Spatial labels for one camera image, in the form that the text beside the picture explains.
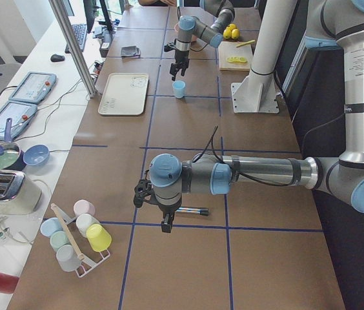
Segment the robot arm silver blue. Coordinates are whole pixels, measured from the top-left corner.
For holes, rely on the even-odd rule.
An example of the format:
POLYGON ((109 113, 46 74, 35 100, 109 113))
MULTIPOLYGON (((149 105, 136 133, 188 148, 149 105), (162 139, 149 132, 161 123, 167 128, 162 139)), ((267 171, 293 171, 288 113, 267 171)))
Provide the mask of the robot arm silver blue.
POLYGON ((189 53, 192 37, 205 42, 207 45, 218 48, 223 41, 223 32, 233 22, 235 10, 230 1, 200 1, 199 6, 205 12, 215 17, 211 25, 202 22, 198 17, 182 15, 178 21, 179 30, 172 43, 164 46, 164 51, 174 51, 174 62, 170 66, 172 81, 176 80, 177 74, 185 75, 189 66, 189 53))
MULTIPOLYGON (((248 76, 241 83, 231 84, 235 113, 269 112, 274 107, 276 63, 287 28, 298 1, 267 1, 254 58, 248 76)), ((175 213, 182 211, 183 193, 207 192, 226 194, 230 186, 246 179, 275 187, 304 186, 323 191, 351 205, 364 214, 364 1, 309 1, 305 46, 307 49, 334 50, 342 48, 345 102, 340 116, 328 123, 345 120, 345 150, 334 158, 250 158, 218 156, 213 137, 193 160, 180 161, 171 154, 157 155, 150 164, 150 180, 139 181, 135 188, 134 205, 143 202, 157 205, 163 212, 161 230, 171 233, 175 213)), ((181 70, 185 74, 189 63, 192 36, 218 47, 222 30, 234 20, 234 8, 229 1, 200 1, 200 7, 217 17, 211 26, 197 17, 183 15, 174 43, 164 50, 175 50, 175 62, 170 74, 175 80, 181 70)), ((292 120, 300 134, 299 146, 305 153, 307 136, 328 123, 307 128, 308 108, 295 104, 292 120)))

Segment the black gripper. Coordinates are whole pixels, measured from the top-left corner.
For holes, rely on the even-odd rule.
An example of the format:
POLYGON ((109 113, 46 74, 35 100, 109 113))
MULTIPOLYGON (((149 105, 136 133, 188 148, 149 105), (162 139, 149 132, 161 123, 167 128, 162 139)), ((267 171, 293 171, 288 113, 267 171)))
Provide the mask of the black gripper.
POLYGON ((175 50, 175 62, 170 66, 170 74, 172 76, 172 81, 176 80, 176 76, 178 72, 181 72, 181 75, 184 76, 186 69, 189 66, 189 51, 180 51, 175 50))
POLYGON ((159 209, 163 212, 163 219, 161 222, 161 231, 163 233, 172 232, 172 222, 174 221, 175 212, 181 207, 182 200, 171 205, 164 205, 163 203, 158 203, 159 209))

